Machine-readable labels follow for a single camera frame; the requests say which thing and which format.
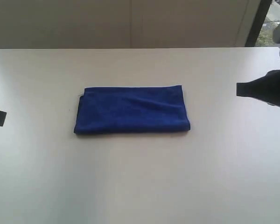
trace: table surface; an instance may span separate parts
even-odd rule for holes
[[[278,48],[0,50],[0,224],[280,223]],[[182,84],[188,133],[73,133],[88,86]]]

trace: beige wall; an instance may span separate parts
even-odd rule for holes
[[[260,0],[0,0],[0,48],[243,46]]]

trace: blue towel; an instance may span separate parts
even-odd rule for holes
[[[91,87],[80,97],[74,133],[164,133],[190,130],[182,86]]]

